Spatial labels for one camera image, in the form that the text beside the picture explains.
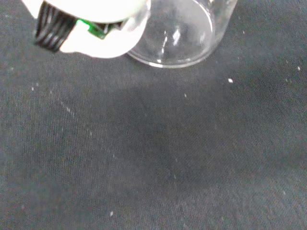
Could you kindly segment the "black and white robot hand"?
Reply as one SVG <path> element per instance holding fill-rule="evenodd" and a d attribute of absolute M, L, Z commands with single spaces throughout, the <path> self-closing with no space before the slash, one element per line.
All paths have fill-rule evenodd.
<path fill-rule="evenodd" d="M 140 40 L 149 0 L 24 0 L 36 19 L 34 44 L 51 52 L 115 58 Z"/>

